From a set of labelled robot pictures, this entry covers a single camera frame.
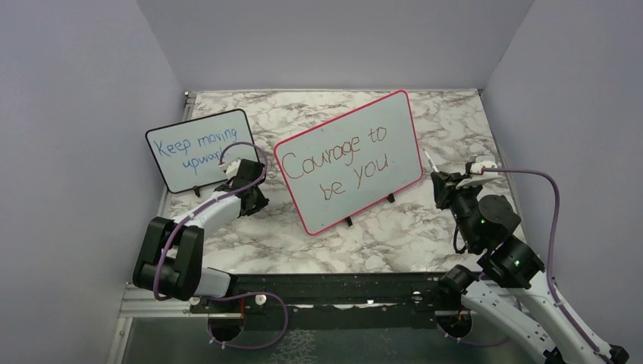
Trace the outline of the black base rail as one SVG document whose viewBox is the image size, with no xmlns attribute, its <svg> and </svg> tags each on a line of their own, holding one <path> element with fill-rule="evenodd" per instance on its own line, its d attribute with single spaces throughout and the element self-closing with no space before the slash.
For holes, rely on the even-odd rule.
<svg viewBox="0 0 643 364">
<path fill-rule="evenodd" d="M 190 313 L 215 327 L 247 331 L 290 329 L 443 328 L 465 336 L 481 317 L 438 284 L 440 272 L 244 274 L 233 279 L 232 301 L 194 299 Z"/>
</svg>

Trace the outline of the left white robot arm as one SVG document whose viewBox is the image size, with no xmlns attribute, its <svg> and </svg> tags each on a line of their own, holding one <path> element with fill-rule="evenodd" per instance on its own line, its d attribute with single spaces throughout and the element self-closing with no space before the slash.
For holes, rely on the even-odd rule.
<svg viewBox="0 0 643 364">
<path fill-rule="evenodd" d="M 264 163 L 241 159 L 229 165 L 228 179 L 196 208 L 178 217 L 157 216 L 147 225 L 133 270 L 132 282 L 157 300 L 187 301 L 208 297 L 226 312 L 237 305 L 233 275 L 203 266 L 205 239 L 232 221 L 267 206 L 259 189 Z"/>
</svg>

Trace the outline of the red framed whiteboard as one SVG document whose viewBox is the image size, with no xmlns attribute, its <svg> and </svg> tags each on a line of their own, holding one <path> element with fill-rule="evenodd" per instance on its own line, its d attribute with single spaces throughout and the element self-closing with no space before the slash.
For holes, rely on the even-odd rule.
<svg viewBox="0 0 643 364">
<path fill-rule="evenodd" d="M 423 177 L 409 94 L 397 90 L 278 142 L 304 231 L 317 235 Z"/>
</svg>

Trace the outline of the black framed written whiteboard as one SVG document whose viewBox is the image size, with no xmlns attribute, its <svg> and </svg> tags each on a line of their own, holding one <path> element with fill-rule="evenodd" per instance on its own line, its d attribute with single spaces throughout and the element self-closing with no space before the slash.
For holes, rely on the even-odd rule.
<svg viewBox="0 0 643 364">
<path fill-rule="evenodd" d="M 181 193 L 226 179 L 219 167 L 244 158 L 258 162 L 244 110 L 230 111 L 146 131 L 145 139 L 170 193 Z"/>
</svg>

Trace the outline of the white marker pen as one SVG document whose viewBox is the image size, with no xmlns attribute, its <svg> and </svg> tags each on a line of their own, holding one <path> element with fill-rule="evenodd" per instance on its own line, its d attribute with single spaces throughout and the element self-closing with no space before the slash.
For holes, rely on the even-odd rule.
<svg viewBox="0 0 643 364">
<path fill-rule="evenodd" d="M 422 151 L 423 151 L 425 157 L 427 158 L 427 161 L 428 161 L 428 164 L 429 164 L 429 167 L 430 167 L 431 171 L 434 172 L 434 173 L 439 173 L 440 171 L 439 171 L 437 165 L 434 163 L 434 161 L 431 158 L 431 156 L 429 155 L 428 151 L 426 149 L 423 149 Z"/>
</svg>

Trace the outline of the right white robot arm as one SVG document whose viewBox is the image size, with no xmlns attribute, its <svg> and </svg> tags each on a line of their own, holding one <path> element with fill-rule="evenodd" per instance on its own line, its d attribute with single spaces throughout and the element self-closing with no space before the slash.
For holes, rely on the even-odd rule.
<svg viewBox="0 0 643 364">
<path fill-rule="evenodd" d="M 465 250 L 479 257 L 482 273 L 456 265 L 438 284 L 438 300 L 485 317 L 537 363 L 625 363 L 625 348 L 595 334 L 563 299 L 550 269 L 515 236 L 521 219 L 505 196 L 480 196 L 493 167 L 465 174 L 433 171 L 438 209 L 454 217 Z"/>
</svg>

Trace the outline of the aluminium frame rail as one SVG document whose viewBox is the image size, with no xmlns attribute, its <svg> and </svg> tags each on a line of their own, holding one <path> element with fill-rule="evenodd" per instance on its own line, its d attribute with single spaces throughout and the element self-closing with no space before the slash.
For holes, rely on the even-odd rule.
<svg viewBox="0 0 643 364">
<path fill-rule="evenodd" d="M 162 362 L 176 348 L 181 335 L 203 322 L 204 316 L 192 313 L 188 302 L 160 302 L 151 292 L 128 284 L 106 362 Z"/>
</svg>

